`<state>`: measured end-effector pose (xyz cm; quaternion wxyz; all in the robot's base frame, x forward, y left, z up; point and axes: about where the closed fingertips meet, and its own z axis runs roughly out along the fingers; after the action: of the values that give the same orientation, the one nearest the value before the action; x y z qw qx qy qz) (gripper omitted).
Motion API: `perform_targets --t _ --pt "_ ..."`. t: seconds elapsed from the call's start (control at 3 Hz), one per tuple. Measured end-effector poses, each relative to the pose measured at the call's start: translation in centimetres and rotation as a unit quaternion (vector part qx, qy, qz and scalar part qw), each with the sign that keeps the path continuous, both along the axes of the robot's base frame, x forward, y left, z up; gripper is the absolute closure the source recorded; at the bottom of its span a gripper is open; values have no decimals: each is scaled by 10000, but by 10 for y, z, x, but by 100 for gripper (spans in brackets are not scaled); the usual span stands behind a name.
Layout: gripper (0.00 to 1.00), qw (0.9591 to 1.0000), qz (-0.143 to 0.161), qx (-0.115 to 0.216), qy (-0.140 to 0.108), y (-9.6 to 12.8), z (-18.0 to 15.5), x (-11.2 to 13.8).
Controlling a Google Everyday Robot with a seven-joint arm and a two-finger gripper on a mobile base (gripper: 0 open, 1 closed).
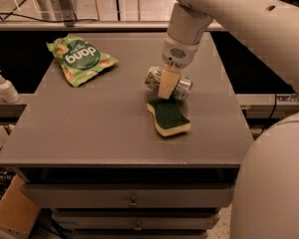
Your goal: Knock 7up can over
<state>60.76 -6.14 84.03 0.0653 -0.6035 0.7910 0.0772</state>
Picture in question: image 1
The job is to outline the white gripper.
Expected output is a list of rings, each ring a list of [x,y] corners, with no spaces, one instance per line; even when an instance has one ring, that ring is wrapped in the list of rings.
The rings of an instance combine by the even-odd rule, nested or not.
[[[169,34],[165,35],[162,45],[162,59],[167,64],[161,70],[158,96],[168,100],[175,89],[180,72],[177,69],[184,69],[193,60],[199,43],[183,43],[175,40]]]

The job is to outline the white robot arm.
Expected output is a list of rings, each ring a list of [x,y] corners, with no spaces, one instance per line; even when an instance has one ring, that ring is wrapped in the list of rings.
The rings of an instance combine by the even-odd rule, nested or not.
[[[174,0],[162,57],[182,69],[211,22],[260,66],[230,72],[237,92],[299,95],[299,7],[279,0]],[[299,112],[248,148],[234,187],[230,239],[299,239]]]

